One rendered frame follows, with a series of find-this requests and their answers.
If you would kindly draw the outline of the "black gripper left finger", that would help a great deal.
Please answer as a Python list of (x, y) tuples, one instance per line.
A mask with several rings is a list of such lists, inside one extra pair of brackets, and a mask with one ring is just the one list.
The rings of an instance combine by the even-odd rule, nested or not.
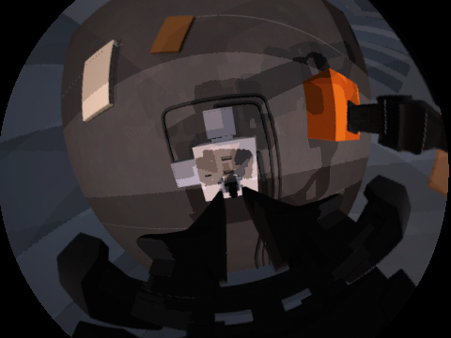
[(187, 230), (147, 234), (136, 245), (151, 259), (203, 260), (219, 284), (226, 284), (226, 204), (223, 192)]

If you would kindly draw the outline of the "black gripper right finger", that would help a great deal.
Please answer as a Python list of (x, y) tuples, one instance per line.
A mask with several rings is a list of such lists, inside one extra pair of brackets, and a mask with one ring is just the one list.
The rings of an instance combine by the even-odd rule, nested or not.
[(241, 192), (245, 207), (251, 215), (253, 225), (259, 233), (260, 240), (263, 241), (275, 271), (289, 268), (287, 259), (296, 247), (305, 226), (319, 221), (328, 213), (334, 213), (343, 203), (343, 194), (339, 192), (297, 207), (278, 202), (277, 199), (248, 187), (241, 187)]

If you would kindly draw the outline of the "black cables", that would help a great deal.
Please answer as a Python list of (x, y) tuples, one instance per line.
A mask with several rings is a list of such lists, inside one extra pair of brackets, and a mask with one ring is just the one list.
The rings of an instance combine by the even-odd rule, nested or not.
[[(172, 154), (172, 150), (170, 150), (170, 144), (168, 142), (168, 135), (166, 135), (166, 128), (165, 128), (165, 124), (164, 124), (164, 117), (165, 117), (166, 112), (169, 112), (169, 110), (178, 109), (178, 108), (180, 108), (180, 106), (196, 104), (197, 102), (211, 101), (211, 100), (217, 100), (217, 99), (229, 99), (229, 98), (236, 98), (236, 97), (238, 97), (238, 98), (259, 97), (259, 98), (263, 98), (263, 100), (266, 101), (267, 113), (270, 116), (271, 127), (272, 127), (272, 131), (274, 134), (275, 150), (277, 150), (278, 172), (279, 172), (278, 202), (281, 202), (281, 198), (282, 198), (281, 157), (279, 157), (277, 131), (275, 131), (275, 127), (273, 125), (273, 117), (272, 117), (272, 113), (270, 110), (270, 105), (268, 105), (267, 98), (264, 97), (264, 95), (259, 94), (259, 93), (256, 93), (256, 94), (252, 94), (252, 93), (229, 94), (229, 95), (223, 95), (222, 97), (210, 97), (210, 98), (204, 98), (204, 99), (198, 99), (198, 100), (191, 100), (191, 101), (183, 102), (183, 104), (169, 106), (169, 108), (166, 108), (164, 110), (164, 112), (162, 112), (161, 120), (162, 120), (163, 131), (164, 131), (163, 134), (165, 136), (166, 147), (168, 147), (170, 161), (172, 161), (172, 164), (170, 164), (170, 165), (172, 165), (173, 174), (174, 174), (174, 177), (176, 178), (178, 188), (189, 187), (189, 185), (194, 185), (194, 184), (202, 184), (202, 181), (200, 181), (198, 168), (196, 168), (194, 157), (178, 159), (177, 161), (173, 161), (173, 154)], [(206, 110), (206, 112), (203, 112), (204, 127), (206, 127), (208, 139), (211, 138), (212, 143), (222, 142), (222, 140), (233, 139), (233, 135), (237, 135), (236, 123), (234, 123), (232, 108), (221, 108), (221, 106), (227, 106), (227, 105), (233, 105), (233, 104), (234, 105), (254, 104), (254, 105), (258, 106), (258, 108), (259, 108), (260, 119), (262, 119), (262, 121), (263, 121), (264, 131), (266, 131), (268, 153), (270, 153), (271, 176), (272, 176), (272, 198), (274, 198), (274, 170), (273, 170), (271, 139), (270, 139), (270, 135), (268, 135), (268, 132), (267, 132), (266, 117), (264, 117), (264, 114), (262, 112), (262, 106), (260, 106), (258, 104), (258, 102), (256, 102), (255, 100), (248, 100), (248, 101), (242, 100), (242, 101), (222, 102), (222, 104), (213, 104), (214, 109)]]

